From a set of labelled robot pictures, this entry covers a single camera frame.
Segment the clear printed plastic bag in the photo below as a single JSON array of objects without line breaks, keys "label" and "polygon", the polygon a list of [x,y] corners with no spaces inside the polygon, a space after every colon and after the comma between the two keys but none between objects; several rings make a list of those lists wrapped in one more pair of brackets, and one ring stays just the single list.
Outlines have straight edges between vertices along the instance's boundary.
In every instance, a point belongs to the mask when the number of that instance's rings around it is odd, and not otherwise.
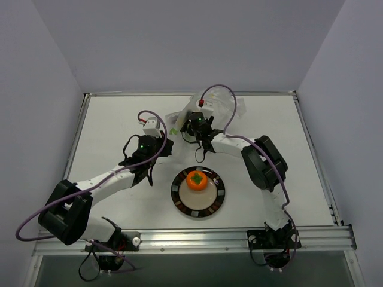
[{"label": "clear printed plastic bag", "polygon": [[[197,141],[194,137],[181,132],[181,128],[186,121],[186,117],[192,112],[198,112],[196,103],[200,100],[208,100],[213,103],[214,117],[212,122],[212,132]],[[195,160],[202,163],[207,153],[225,154],[242,159],[242,150],[250,144],[241,139],[232,137],[227,128],[235,117],[242,117],[246,112],[246,107],[242,99],[237,99],[233,91],[224,86],[214,86],[191,96],[184,108],[179,112],[170,113],[166,116],[166,123],[169,124],[170,138],[180,143],[177,153],[180,153],[187,144],[194,145]]]}]

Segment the orange fake persimmon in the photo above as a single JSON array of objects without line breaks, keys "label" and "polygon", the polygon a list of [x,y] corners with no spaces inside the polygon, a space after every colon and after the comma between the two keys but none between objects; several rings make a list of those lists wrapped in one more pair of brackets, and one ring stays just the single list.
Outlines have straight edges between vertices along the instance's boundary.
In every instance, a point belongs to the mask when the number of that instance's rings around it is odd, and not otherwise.
[{"label": "orange fake persimmon", "polygon": [[194,170],[186,176],[186,184],[194,191],[202,191],[208,185],[208,178],[203,172]]}]

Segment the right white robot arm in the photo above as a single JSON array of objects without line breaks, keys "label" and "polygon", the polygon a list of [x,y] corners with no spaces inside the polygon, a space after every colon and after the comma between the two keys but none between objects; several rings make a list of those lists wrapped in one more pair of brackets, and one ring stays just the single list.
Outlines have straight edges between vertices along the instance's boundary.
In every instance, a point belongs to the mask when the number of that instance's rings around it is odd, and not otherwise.
[{"label": "right white robot arm", "polygon": [[286,207],[290,198],[285,186],[288,166],[267,136],[248,139],[212,128],[213,118],[202,112],[189,112],[181,132],[193,136],[204,153],[231,155],[244,161],[252,183],[261,190],[265,213],[264,237],[256,242],[264,249],[301,248],[296,225]]}]

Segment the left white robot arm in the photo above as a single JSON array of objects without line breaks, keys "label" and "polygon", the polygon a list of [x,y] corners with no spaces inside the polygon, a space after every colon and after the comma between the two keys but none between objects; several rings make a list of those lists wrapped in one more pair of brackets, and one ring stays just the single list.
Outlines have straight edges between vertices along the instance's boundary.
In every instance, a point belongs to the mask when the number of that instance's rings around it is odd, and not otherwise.
[{"label": "left white robot arm", "polygon": [[143,135],[138,139],[137,150],[112,170],[86,181],[60,181],[46,203],[46,210],[38,216],[39,225],[65,245],[94,240],[115,248],[123,239],[121,228],[106,217],[92,217],[91,209],[144,179],[152,183],[157,158],[170,156],[173,145],[165,136]]}]

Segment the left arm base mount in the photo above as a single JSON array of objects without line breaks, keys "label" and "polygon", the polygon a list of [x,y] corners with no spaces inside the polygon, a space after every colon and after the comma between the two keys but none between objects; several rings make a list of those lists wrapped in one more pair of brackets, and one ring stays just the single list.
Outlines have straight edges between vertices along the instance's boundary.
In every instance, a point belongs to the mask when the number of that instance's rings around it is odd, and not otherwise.
[{"label": "left arm base mount", "polygon": [[96,243],[114,251],[136,252],[139,251],[139,246],[141,244],[141,233],[137,231],[116,231],[108,241],[101,242],[96,240]]}]

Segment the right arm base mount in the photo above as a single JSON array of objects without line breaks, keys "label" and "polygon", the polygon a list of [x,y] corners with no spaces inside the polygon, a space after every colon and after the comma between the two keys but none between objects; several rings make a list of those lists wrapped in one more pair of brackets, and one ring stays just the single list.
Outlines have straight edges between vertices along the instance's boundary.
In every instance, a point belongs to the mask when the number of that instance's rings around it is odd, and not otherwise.
[{"label": "right arm base mount", "polygon": [[248,245],[255,250],[265,249],[300,249],[302,244],[298,239],[295,244],[295,232],[292,229],[274,231],[272,229],[247,230]]}]

